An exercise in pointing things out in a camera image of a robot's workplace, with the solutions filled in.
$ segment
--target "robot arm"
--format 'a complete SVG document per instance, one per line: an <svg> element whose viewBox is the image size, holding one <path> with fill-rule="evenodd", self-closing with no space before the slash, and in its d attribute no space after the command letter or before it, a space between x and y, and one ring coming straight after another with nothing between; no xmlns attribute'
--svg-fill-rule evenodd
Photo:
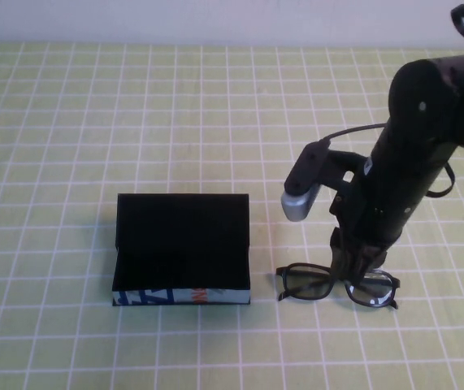
<svg viewBox="0 0 464 390"><path fill-rule="evenodd" d="M452 17L464 36L464 5ZM290 171L281 198L287 218L299 221L322 185L336 190L330 208L339 222L331 240L333 262L336 249L345 252L345 277L354 283L384 263L422 198L436 195L429 188L444 168L453 181L448 161L458 146L464 147L464 56L404 65L392 80L388 109L389 120L368 158L330 150L336 135L310 143ZM350 182L343 180L347 171L353 172ZM344 248L335 238L338 230Z"/></svg>

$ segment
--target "white wall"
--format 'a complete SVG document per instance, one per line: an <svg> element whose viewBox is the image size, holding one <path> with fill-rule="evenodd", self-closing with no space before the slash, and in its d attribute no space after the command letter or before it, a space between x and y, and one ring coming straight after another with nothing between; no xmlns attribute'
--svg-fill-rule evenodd
<svg viewBox="0 0 464 390"><path fill-rule="evenodd" d="M0 40L464 47L462 1L0 0Z"/></svg>

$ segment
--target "table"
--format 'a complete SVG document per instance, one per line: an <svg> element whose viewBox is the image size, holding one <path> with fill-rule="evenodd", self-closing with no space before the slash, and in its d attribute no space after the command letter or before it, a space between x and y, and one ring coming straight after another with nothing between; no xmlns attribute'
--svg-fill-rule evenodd
<svg viewBox="0 0 464 390"><path fill-rule="evenodd" d="M455 53L0 42L0 388L464 389L464 150L389 251L398 311L277 302L274 277L331 259L332 191L280 207L303 146L386 121L403 63ZM249 193L251 305L112 307L125 192Z"/></svg>

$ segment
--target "box lid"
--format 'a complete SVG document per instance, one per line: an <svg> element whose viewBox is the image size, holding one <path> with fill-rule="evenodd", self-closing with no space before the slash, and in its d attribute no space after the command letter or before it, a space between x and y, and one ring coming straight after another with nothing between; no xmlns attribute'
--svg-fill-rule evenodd
<svg viewBox="0 0 464 390"><path fill-rule="evenodd" d="M138 255L226 247L249 247L248 194L118 195L118 250Z"/></svg>

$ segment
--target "black cable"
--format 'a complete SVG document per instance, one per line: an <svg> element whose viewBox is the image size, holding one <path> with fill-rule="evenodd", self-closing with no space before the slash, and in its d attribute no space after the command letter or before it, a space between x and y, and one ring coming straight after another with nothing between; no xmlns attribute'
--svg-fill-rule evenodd
<svg viewBox="0 0 464 390"><path fill-rule="evenodd" d="M376 124L367 124L365 126L359 126L357 128L346 128L345 130L342 130L340 132L334 132L333 134L329 134L328 136L325 136L323 140L328 140L330 141L333 138L337 138L338 136L344 136L345 134L350 134L351 132L362 132L364 130L371 130L373 128L384 128L386 123L376 123ZM439 193L435 193L433 191L428 191L427 197L444 197L447 195L450 191L452 191L453 185L456 182L456 176L453 173L453 169L450 166L450 164L447 162L446 165L444 166L444 169L446 170L446 173L449 175L450 178L450 186Z"/></svg>
<svg viewBox="0 0 464 390"><path fill-rule="evenodd" d="M365 126L359 126L357 128L347 128L342 130L341 132L334 132L333 134L329 134L325 136L324 140L331 140L333 138L337 138L338 136L344 136L345 134L350 134L351 132L361 132L363 130L371 130L373 128L384 128L386 123L376 123L376 124L367 124Z"/></svg>

